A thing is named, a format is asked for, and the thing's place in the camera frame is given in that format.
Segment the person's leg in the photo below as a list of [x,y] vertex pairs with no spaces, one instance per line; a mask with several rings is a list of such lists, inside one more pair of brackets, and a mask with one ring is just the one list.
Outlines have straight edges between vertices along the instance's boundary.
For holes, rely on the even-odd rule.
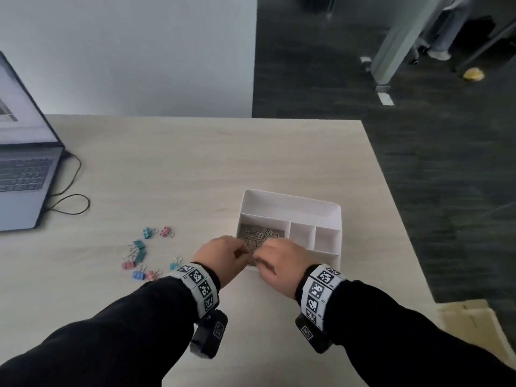
[[450,11],[450,14],[441,29],[439,30],[439,37],[432,44],[428,55],[442,61],[450,59],[448,53],[453,41],[461,30],[464,23],[468,19],[471,12],[472,0],[465,0],[460,6]]

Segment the wristband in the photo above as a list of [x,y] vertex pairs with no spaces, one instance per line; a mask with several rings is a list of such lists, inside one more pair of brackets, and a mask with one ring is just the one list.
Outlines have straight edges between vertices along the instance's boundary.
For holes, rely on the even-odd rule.
[[217,287],[208,272],[201,265],[188,263],[172,271],[168,276],[180,279],[190,289],[197,303],[199,319],[219,305]]
[[345,278],[329,265],[319,265],[310,273],[303,286],[301,313],[320,331],[324,331],[326,305],[333,290]]

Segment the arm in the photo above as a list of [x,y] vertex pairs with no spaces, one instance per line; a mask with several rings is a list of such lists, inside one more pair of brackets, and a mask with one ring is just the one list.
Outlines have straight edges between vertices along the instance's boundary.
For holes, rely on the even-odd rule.
[[[308,276],[319,266],[307,251],[284,239],[269,239],[255,252],[261,277],[300,303]],[[360,281],[343,281],[326,306],[324,329],[346,349],[358,374],[370,386],[467,384],[516,381],[516,371],[492,354],[437,328],[416,311],[400,306],[381,290]]]
[[[193,260],[217,292],[248,262],[247,246],[223,237]],[[93,318],[66,325],[34,349],[0,366],[0,384],[17,386],[157,386],[194,333],[197,304],[179,279],[150,281]]]

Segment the left hand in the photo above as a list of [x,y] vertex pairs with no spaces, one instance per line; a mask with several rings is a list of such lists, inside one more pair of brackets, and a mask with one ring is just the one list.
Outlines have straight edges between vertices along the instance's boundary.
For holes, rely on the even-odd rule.
[[200,262],[215,272],[220,288],[228,285],[251,260],[247,244],[233,236],[212,239],[193,256],[192,262]]

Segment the right hand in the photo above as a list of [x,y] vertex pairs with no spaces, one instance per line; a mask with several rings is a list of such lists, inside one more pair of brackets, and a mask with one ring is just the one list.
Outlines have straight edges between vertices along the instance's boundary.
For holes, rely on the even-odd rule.
[[306,269],[320,264],[306,248],[283,238],[268,238],[253,257],[261,278],[290,299],[295,299],[297,286]]

